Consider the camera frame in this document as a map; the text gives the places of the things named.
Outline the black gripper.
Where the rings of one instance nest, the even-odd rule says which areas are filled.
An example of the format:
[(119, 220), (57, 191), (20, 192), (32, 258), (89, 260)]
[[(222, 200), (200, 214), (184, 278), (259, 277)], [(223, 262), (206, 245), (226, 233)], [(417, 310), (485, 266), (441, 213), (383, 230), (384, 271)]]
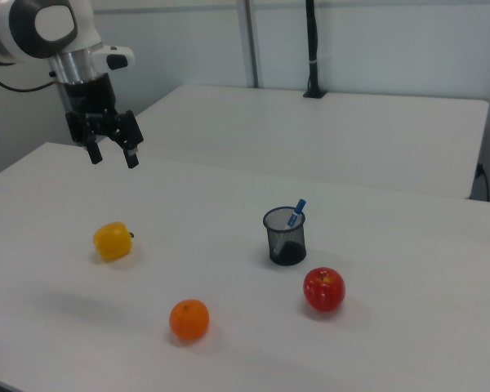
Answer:
[(66, 110), (69, 132), (76, 146), (83, 147), (92, 164), (102, 161), (96, 135), (107, 136), (122, 149), (127, 166), (139, 164), (138, 145), (144, 141), (131, 110), (118, 114), (116, 97), (108, 74), (87, 82), (65, 84), (70, 108)]

